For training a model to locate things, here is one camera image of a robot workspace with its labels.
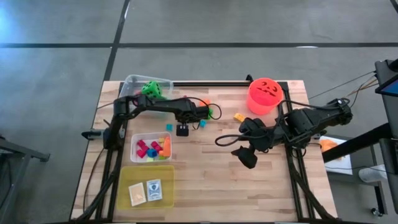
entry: concrete floor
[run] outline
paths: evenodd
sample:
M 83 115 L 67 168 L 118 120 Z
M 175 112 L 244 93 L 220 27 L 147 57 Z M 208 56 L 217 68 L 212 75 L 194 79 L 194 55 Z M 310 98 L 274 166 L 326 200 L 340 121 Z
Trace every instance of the concrete floor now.
M 0 43 L 111 43 L 123 0 L 0 2 Z M 398 14 L 388 0 L 137 0 L 129 5 L 121 42 L 398 42 Z M 0 133 L 50 152 L 33 160 L 16 214 L 29 223 L 68 219 L 111 49 L 0 49 Z M 119 49 L 111 80 L 130 74 L 171 80 L 305 81 L 309 96 L 397 58 L 397 48 Z M 310 100 L 322 105 L 347 95 L 367 77 Z M 386 122 L 382 100 L 362 91 L 347 126 L 355 137 Z M 339 217 L 374 218 L 371 187 L 331 182 Z

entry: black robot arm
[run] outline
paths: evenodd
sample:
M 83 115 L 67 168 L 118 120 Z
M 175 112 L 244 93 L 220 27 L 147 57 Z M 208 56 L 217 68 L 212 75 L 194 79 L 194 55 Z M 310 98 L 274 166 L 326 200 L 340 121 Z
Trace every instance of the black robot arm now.
M 114 100 L 113 117 L 108 128 L 103 133 L 103 145 L 105 149 L 119 147 L 120 129 L 124 121 L 133 119 L 143 111 L 161 111 L 174 113 L 175 119 L 182 123 L 188 134 L 187 123 L 196 123 L 201 119 L 207 119 L 209 113 L 208 106 L 196 107 L 188 98 L 178 98 L 175 100 L 152 100 L 146 95 L 124 96 Z
M 285 115 L 280 113 L 273 127 L 267 127 L 259 118 L 246 118 L 239 127 L 242 135 L 239 135 L 236 141 L 249 141 L 250 147 L 241 146 L 232 154 L 238 156 L 246 167 L 252 169 L 257 162 L 255 150 L 267 152 L 278 144 L 286 144 L 299 149 L 305 148 L 314 134 L 320 133 L 328 126 L 348 124 L 351 121 L 353 114 L 348 102 L 349 100 L 344 98 L 335 99 L 325 106 L 293 110 Z M 282 111 L 282 103 L 278 106 L 279 111 Z M 218 142 L 226 137 L 228 136 L 218 137 L 216 144 L 229 146 L 230 144 Z

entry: orange bucket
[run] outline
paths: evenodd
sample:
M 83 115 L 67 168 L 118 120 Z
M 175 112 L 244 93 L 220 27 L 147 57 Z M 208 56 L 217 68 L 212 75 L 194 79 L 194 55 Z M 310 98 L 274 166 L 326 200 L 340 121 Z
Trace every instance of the orange bucket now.
M 246 104 L 255 114 L 264 115 L 274 109 L 283 99 L 280 85 L 270 78 L 254 80 L 249 87 Z

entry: green block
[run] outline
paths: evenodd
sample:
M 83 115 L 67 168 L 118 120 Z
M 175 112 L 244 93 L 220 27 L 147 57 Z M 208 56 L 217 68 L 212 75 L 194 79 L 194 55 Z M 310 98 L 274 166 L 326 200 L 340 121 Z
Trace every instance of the green block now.
M 146 83 L 142 89 L 141 93 L 147 95 L 149 98 L 161 99 L 162 89 L 156 81 L 150 81 Z
M 211 119 L 210 116 L 213 115 L 213 109 L 209 108 L 209 115 L 207 116 L 207 119 Z

